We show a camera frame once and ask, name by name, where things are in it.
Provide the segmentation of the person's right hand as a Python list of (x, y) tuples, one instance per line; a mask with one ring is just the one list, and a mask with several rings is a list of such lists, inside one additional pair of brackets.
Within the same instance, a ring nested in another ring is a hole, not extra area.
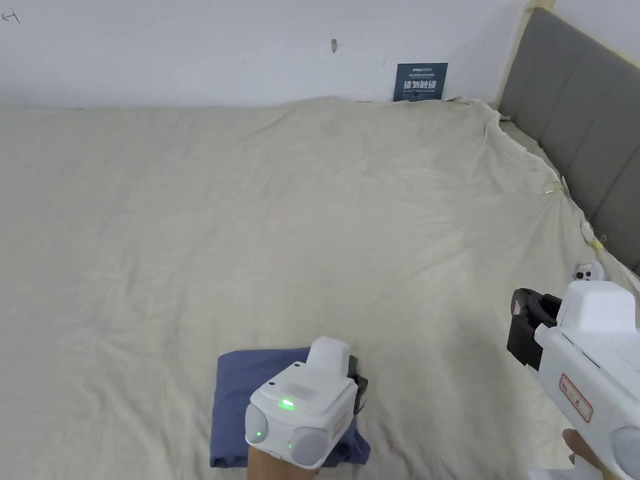
[(595, 469), (601, 468), (599, 466), (598, 457), (575, 429), (564, 429), (562, 432), (562, 438), (566, 446), (571, 451), (571, 454), (569, 455), (569, 461), (571, 464), (575, 465), (577, 458), (581, 458)]

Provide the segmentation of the person's left hand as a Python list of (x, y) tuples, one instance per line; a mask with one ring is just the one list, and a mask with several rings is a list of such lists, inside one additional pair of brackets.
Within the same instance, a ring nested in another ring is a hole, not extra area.
[(303, 469), (250, 446), (247, 457), (247, 480), (315, 479), (319, 470)]

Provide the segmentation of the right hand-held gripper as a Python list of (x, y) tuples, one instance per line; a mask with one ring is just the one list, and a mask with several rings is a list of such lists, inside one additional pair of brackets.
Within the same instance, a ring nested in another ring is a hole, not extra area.
[(539, 293), (511, 297), (506, 348), (607, 468), (639, 478), (639, 330), (634, 296), (611, 281), (574, 281), (554, 327), (531, 309)]

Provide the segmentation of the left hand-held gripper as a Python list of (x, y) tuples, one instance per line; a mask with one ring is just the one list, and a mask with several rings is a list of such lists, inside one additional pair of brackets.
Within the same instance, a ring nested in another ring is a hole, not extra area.
[(369, 381), (343, 341), (319, 337), (250, 397), (249, 446), (302, 469), (318, 469), (362, 411)]

